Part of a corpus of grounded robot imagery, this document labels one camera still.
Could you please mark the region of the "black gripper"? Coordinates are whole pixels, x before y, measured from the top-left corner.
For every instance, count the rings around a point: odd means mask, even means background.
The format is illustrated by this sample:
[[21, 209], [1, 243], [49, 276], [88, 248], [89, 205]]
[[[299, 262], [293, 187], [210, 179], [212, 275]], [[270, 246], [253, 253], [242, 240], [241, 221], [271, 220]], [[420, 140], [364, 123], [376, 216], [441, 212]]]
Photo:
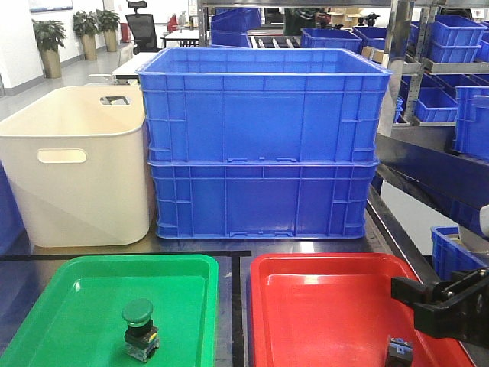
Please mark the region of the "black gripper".
[[453, 271], [449, 281], [430, 284], [393, 277], [391, 297], [413, 310], [416, 330], [488, 347], [487, 268]]

